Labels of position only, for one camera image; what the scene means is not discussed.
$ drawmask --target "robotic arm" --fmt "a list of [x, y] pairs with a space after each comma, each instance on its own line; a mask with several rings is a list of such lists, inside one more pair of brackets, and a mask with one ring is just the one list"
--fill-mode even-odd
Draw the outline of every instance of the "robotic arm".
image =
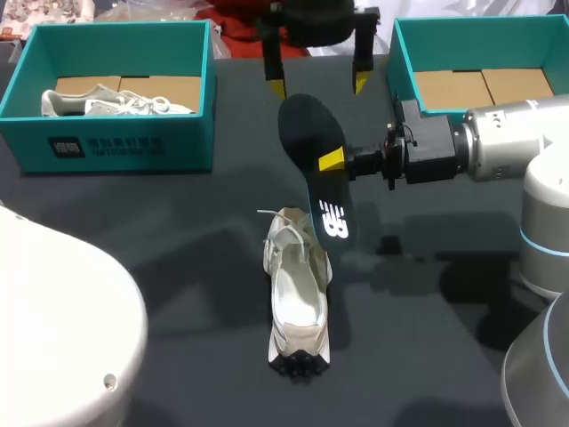
[[341, 251], [353, 242], [349, 181], [358, 176], [381, 172], [390, 189], [402, 178], [414, 184], [458, 173], [474, 181], [524, 176], [520, 271], [530, 289], [555, 301], [510, 346], [501, 395], [514, 427], [567, 425], [569, 95], [472, 109], [458, 125], [421, 117], [416, 101], [396, 100], [394, 112], [382, 144], [354, 149], [320, 101], [294, 95], [282, 104], [281, 142], [306, 178], [320, 244]]
[[356, 31], [352, 86], [359, 93], [373, 70], [373, 37], [380, 19], [376, 7], [357, 9], [354, 0], [283, 0], [273, 3], [260, 20], [265, 78], [272, 89], [286, 99], [285, 72], [281, 59], [281, 27], [288, 41], [297, 47], [338, 44]]

